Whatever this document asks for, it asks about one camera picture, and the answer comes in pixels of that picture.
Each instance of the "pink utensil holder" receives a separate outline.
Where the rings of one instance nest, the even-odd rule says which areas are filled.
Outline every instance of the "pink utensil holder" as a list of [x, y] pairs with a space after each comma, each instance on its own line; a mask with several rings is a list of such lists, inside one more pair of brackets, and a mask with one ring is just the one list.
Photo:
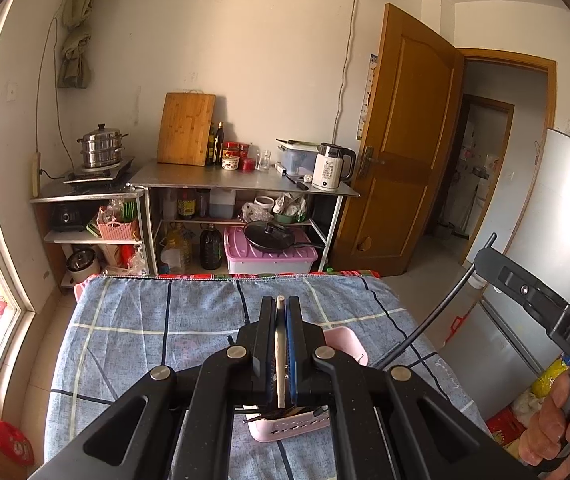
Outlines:
[[109, 222], [107, 224], [96, 223], [101, 238], [106, 240], [138, 240], [139, 239], [139, 219], [121, 224], [120, 222]]
[[[339, 326], [325, 330], [324, 335], [326, 345], [351, 355], [363, 366], [367, 365], [367, 352], [351, 328]], [[247, 418], [253, 417], [255, 415], [247, 415]], [[247, 425], [249, 426], [249, 432], [258, 442], [275, 442], [283, 438], [326, 428], [329, 426], [329, 413], [324, 412], [314, 416], [313, 412], [306, 412], [276, 420], [262, 418], [255, 422], [249, 422]]]

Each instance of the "stainless steel countertop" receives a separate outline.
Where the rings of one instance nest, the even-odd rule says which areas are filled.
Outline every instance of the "stainless steel countertop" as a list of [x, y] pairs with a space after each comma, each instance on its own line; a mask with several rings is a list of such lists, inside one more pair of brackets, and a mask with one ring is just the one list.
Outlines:
[[30, 202], [44, 203], [77, 202], [80, 200], [108, 200], [117, 196], [120, 198], [133, 199], [143, 194], [142, 190], [134, 189], [133, 187], [124, 184], [126, 181], [127, 176], [125, 176], [125, 181], [123, 179], [120, 179], [119, 184], [103, 184], [99, 186], [82, 187], [81, 189], [76, 189], [70, 186], [70, 184], [63, 184], [60, 180], [56, 180], [54, 182], [46, 184], [46, 186], [43, 186], [40, 196], [38, 198], [31, 199]]
[[130, 184], [138, 187], [255, 189], [331, 196], [360, 196], [344, 182], [341, 182], [338, 189], [332, 190], [317, 189], [311, 184], [306, 184], [309, 191], [302, 191], [274, 168], [268, 171], [228, 171], [220, 166], [159, 164], [156, 160], [147, 163], [131, 177]]

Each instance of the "white kettle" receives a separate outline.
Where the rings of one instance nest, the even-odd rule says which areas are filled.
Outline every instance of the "white kettle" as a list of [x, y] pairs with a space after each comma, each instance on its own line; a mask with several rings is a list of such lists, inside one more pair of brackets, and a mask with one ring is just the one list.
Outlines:
[[[350, 157], [350, 171], [345, 176], [343, 172], [343, 157]], [[312, 186], [318, 189], [337, 189], [342, 180], [349, 180], [356, 165], [356, 153], [353, 150], [323, 142], [318, 146], [314, 175], [312, 176]]]

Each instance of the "bed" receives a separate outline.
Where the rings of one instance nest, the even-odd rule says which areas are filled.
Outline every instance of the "bed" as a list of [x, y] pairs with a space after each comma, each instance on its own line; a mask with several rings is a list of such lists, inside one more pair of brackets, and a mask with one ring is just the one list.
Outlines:
[[[50, 391], [45, 460], [151, 368], [203, 363], [258, 319], [263, 296], [298, 296], [303, 320], [323, 329], [348, 326], [373, 364], [415, 327], [393, 292], [369, 272], [261, 276], [90, 279], [63, 339]], [[396, 361], [417, 372], [488, 431], [473, 400], [425, 338]], [[335, 477], [329, 428], [262, 444], [242, 416], [233, 430], [234, 480]]]

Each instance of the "white refrigerator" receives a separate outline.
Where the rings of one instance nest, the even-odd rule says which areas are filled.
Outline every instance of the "white refrigerator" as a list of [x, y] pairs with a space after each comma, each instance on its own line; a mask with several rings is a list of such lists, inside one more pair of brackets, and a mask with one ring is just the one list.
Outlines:
[[[570, 303], [570, 137], [561, 132], [547, 131], [529, 205], [507, 255]], [[440, 352], [486, 420], [559, 353], [545, 330], [492, 286]]]

